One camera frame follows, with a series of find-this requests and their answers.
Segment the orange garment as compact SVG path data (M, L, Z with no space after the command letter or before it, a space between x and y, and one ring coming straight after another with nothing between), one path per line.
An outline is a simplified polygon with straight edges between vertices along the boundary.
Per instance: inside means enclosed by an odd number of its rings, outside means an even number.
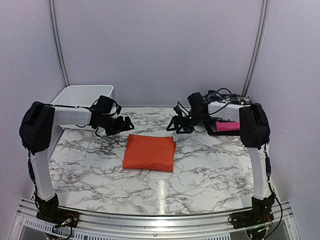
M124 169L174 171L176 142L172 136L130 134L127 138L122 167Z

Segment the black white plaid skirt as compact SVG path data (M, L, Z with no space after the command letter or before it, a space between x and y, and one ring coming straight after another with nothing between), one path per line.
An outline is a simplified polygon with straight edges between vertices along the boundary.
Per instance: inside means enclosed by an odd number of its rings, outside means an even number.
M227 90L227 93L222 93L220 90L209 90L203 98L208 102L231 102L236 105L250 105L252 100L249 96L242 96L239 94L231 93Z

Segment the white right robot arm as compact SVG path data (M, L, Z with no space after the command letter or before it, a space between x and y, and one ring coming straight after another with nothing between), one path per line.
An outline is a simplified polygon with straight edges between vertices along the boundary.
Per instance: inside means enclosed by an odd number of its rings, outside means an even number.
M195 126L210 117L222 118L239 123L239 136L247 148L253 173L252 209L247 219L258 224L271 211L275 197L270 187L271 163L269 158L269 142L271 129L263 107L259 103L239 105L229 101L204 101L192 106L189 114L183 115L175 106L176 115L172 117L166 130L177 134L189 134Z

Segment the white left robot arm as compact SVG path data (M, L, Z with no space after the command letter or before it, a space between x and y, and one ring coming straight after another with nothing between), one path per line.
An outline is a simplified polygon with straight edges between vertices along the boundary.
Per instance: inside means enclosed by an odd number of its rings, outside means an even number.
M63 219L59 199L53 188L49 171L48 150L55 126L90 126L104 129L106 136L133 130L128 116L121 116L122 107L109 97L101 96L90 107L80 105L32 103L22 118L19 136L28 151L28 170L35 187L35 204L40 213L53 223Z

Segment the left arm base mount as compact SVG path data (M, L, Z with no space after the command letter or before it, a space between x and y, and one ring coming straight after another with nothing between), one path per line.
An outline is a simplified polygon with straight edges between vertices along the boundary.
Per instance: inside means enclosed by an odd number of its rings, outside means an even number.
M78 225L80 213L67 209L54 209L53 211L38 211L36 218L55 224L55 227L76 228Z

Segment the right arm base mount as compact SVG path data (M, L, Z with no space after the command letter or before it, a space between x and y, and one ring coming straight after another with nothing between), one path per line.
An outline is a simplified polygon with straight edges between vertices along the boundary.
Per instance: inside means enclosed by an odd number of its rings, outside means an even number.
M228 222L233 225L234 229L241 229L261 225L264 223L270 223L273 220L274 215L272 211L258 214L254 213L253 210L234 212L228 218Z

